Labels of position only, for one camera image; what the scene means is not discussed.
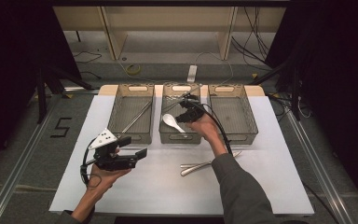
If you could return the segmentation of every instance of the table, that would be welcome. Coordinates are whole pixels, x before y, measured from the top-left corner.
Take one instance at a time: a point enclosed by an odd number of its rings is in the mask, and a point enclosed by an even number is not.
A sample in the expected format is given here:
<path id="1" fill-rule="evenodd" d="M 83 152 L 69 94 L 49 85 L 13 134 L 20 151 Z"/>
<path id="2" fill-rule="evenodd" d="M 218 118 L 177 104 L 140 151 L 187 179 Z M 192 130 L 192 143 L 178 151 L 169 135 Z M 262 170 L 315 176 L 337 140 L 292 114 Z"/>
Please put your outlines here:
<path id="1" fill-rule="evenodd" d="M 237 161 L 260 183 L 276 215 L 310 216 L 314 213 L 310 200 L 298 176 L 284 142 L 281 129 L 268 97 L 261 88 L 246 88 L 259 130 L 250 146 L 233 146 L 242 150 Z M 79 167 L 90 140 L 106 126 L 115 100 L 115 86 L 104 86 L 94 97 L 89 113 L 78 136 L 74 152 L 66 167 L 50 212 L 75 209 L 85 186 Z M 96 213 L 113 216 L 153 217 L 215 217 L 222 216 L 219 185 L 212 167 L 206 167 L 185 177 L 180 176 L 180 164 L 209 161 L 213 153 L 204 140 L 199 145 L 161 144 L 158 122 L 162 86 L 155 87 L 154 126 L 148 155 L 136 168 L 121 177 L 96 205 Z M 205 88 L 201 100 L 205 100 Z M 129 145 L 120 153 L 133 154 L 144 146 Z"/>

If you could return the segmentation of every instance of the tongs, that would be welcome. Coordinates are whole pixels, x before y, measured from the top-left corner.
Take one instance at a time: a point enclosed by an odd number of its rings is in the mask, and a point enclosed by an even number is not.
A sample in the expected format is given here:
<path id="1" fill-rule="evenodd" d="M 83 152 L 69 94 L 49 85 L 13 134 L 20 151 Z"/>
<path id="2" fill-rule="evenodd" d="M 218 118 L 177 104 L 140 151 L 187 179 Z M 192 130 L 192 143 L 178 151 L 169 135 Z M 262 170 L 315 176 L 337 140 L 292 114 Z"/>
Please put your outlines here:
<path id="1" fill-rule="evenodd" d="M 238 155 L 241 154 L 241 151 L 235 151 L 233 152 L 232 156 L 233 157 L 237 157 Z M 191 172 L 194 172 L 196 170 L 198 170 L 201 167 L 204 167 L 206 165 L 210 165 L 212 163 L 212 161 L 206 161 L 203 163 L 189 163 L 189 164 L 181 164 L 180 168 L 184 168 L 185 170 L 183 170 L 180 175 L 181 176 L 185 176 L 190 174 Z"/>

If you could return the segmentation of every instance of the floor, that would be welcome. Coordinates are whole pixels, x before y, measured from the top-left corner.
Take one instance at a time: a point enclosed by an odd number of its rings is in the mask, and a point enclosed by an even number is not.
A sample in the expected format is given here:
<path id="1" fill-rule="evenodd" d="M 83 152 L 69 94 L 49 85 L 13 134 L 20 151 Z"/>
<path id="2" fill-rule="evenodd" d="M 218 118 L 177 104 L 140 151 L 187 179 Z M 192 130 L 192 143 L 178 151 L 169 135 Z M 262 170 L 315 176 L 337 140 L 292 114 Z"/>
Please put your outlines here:
<path id="1" fill-rule="evenodd" d="M 191 64 L 198 66 L 196 81 L 221 80 L 249 83 L 254 75 L 262 76 L 269 69 L 257 60 L 243 58 L 242 54 L 232 46 L 227 61 L 218 58 L 218 46 L 213 33 L 130 33 L 123 52 L 118 61 L 112 61 L 104 34 L 100 32 L 79 32 L 81 42 L 78 42 L 76 32 L 65 32 L 68 43 L 78 62 L 83 80 L 89 84 L 100 87 L 103 84 L 119 83 L 120 81 L 145 82 L 148 80 L 184 81 Z M 234 34 L 242 44 L 248 34 Z M 274 34 L 263 34 L 263 40 L 267 46 L 273 40 Z M 253 38 L 248 43 L 248 49 L 260 58 L 256 40 Z M 141 73 L 136 77 L 127 77 L 120 65 L 140 64 Z M 265 92 L 274 93 L 276 77 L 264 82 L 262 87 Z M 75 84 L 63 80 L 66 87 Z M 36 139 L 36 146 L 29 155 L 25 167 L 19 174 L 17 187 L 6 204 L 0 223 L 51 223 L 57 218 L 57 214 L 48 211 L 49 204 L 54 198 L 55 190 L 60 184 L 62 173 L 71 156 L 78 133 L 81 130 L 84 118 L 94 93 L 73 91 L 64 97 L 48 94 L 48 105 L 55 106 L 42 135 L 35 138 L 34 130 L 38 118 L 37 97 L 33 98 L 24 108 L 24 113 L 18 123 L 17 129 L 7 139 L 7 148 L 0 152 L 0 190 L 11 176 L 13 167 L 21 158 L 21 153 L 30 148 L 29 140 Z M 318 123 L 317 115 L 310 114 L 306 108 L 303 110 L 300 122 L 293 122 L 291 113 L 283 110 L 282 105 L 271 101 L 277 115 L 283 136 L 292 154 L 299 176 L 306 186 L 310 201 L 315 209 L 315 215 L 311 217 L 279 217 L 281 222 L 288 220 L 304 221 L 307 223 L 335 223 L 333 216 L 344 210 L 344 217 L 338 220 L 346 220 L 341 223 L 358 223 L 358 191 L 351 179 L 346 174 L 339 160 L 324 136 L 324 131 Z M 65 137 L 51 137 L 64 134 L 63 130 L 57 130 L 56 124 L 69 127 Z M 298 138 L 296 127 L 304 128 L 310 142 L 304 144 Z M 325 184 L 321 183 L 320 174 L 315 172 L 314 161 L 309 154 L 308 147 L 312 147 L 320 164 L 325 170 L 331 187 L 337 192 L 334 200 L 339 200 L 343 210 L 337 210 L 332 206 L 332 195 L 326 192 Z M 318 201 L 321 198 L 328 208 Z M 153 219 L 153 218 L 117 218 L 96 216 L 92 223 L 219 223 L 221 219 Z"/>

